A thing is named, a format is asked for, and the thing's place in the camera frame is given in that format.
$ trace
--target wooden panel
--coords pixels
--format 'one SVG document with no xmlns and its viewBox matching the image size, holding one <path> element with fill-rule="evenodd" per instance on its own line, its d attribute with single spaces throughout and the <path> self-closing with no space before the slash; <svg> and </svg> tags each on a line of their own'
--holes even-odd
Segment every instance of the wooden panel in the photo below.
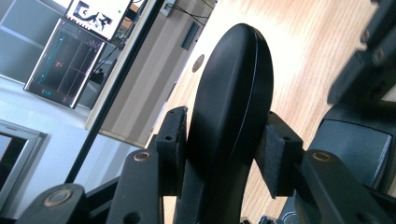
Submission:
<svg viewBox="0 0 396 224">
<path fill-rule="evenodd" d="M 273 56 L 272 110 L 304 139 L 307 148 L 330 108 L 326 103 L 329 88 L 354 50 L 363 48 L 360 35 L 375 9 L 368 0 L 219 1 L 165 111 L 186 105 L 191 117 L 197 86 L 210 53 L 228 29 L 244 22 L 262 32 Z M 192 66 L 201 54 L 205 55 L 204 65 L 193 73 Z M 270 198 L 253 164 L 241 216 L 253 223 L 263 214 L 277 217 L 284 202 L 282 198 Z M 171 220 L 171 216 L 166 217 L 167 223 Z"/>
</svg>

